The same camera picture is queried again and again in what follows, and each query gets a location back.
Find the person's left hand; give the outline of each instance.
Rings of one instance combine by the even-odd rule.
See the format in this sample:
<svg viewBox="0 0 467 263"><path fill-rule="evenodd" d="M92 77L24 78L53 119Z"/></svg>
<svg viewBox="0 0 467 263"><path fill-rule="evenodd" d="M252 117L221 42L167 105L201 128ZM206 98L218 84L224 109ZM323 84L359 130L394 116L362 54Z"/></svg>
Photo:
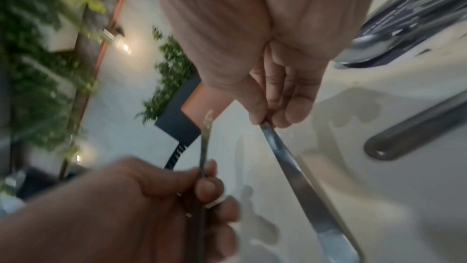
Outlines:
<svg viewBox="0 0 467 263"><path fill-rule="evenodd" d="M172 172L136 158L103 170L32 201L0 224L0 263L181 263L185 255L188 199L193 188L204 203L224 193L217 164ZM207 262L236 251L228 226L239 218L232 197L208 210Z"/></svg>

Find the knife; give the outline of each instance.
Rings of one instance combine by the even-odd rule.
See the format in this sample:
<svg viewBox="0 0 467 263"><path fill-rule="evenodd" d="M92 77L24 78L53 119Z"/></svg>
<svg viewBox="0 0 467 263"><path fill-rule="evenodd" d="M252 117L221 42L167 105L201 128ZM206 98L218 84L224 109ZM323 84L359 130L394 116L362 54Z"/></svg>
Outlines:
<svg viewBox="0 0 467 263"><path fill-rule="evenodd" d="M290 151L268 122L261 124L266 141L276 156L300 206L315 230L325 256L331 263L363 262L357 249L320 199Z"/></svg>
<svg viewBox="0 0 467 263"><path fill-rule="evenodd" d="M213 125L213 111L210 110L204 118L201 130L201 154L199 157L199 178L205 177L204 164L208 153L209 138ZM205 259L205 233L206 233L206 207L200 203L194 193L191 196L193 206L187 222L186 252L184 263L206 263Z"/></svg>

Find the table surface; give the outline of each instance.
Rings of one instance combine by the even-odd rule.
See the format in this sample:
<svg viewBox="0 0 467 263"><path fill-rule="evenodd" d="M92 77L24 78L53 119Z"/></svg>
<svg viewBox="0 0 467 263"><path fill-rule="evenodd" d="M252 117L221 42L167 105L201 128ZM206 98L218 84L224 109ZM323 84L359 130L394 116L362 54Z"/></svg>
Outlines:
<svg viewBox="0 0 467 263"><path fill-rule="evenodd" d="M465 236L446 231L449 222L467 217L458 202L467 176L462 148L467 127L395 162L376 162L362 149L370 136L464 90L466 46L464 38L407 62L367 70L330 64L311 116L279 131L366 262L467 260ZM197 139L176 169L196 166L199 150ZM215 121L208 155L219 163L226 193L242 204L243 220L235 226L241 253L232 262L327 262L264 136L239 103Z"/></svg>

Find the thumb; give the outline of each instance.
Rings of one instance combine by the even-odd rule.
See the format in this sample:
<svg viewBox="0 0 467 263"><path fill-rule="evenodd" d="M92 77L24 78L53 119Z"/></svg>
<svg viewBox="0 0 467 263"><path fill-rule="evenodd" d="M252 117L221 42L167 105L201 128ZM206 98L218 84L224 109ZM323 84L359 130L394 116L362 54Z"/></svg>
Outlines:
<svg viewBox="0 0 467 263"><path fill-rule="evenodd" d="M264 121L268 112L266 95L250 74L240 82L229 85L224 90L239 101L249 112L252 124L258 125Z"/></svg>
<svg viewBox="0 0 467 263"><path fill-rule="evenodd" d="M184 193L194 188L199 178L198 168L174 172L158 168L138 158L126 158L119 163L120 170L138 182L144 195Z"/></svg>

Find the skin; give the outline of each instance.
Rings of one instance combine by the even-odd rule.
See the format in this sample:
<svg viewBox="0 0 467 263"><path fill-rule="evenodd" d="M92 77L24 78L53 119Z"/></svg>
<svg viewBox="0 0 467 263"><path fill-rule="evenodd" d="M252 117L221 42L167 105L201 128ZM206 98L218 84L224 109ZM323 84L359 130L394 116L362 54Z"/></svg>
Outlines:
<svg viewBox="0 0 467 263"><path fill-rule="evenodd" d="M46 195L0 224L0 263L181 263L188 193L210 204L224 193L217 164L172 172L126 158ZM208 210L207 262L236 251L228 226L239 218L232 197Z"/></svg>
<svg viewBox="0 0 467 263"><path fill-rule="evenodd" d="M205 84L237 99L253 124L281 128L311 111L328 62L372 0L159 0Z"/></svg>

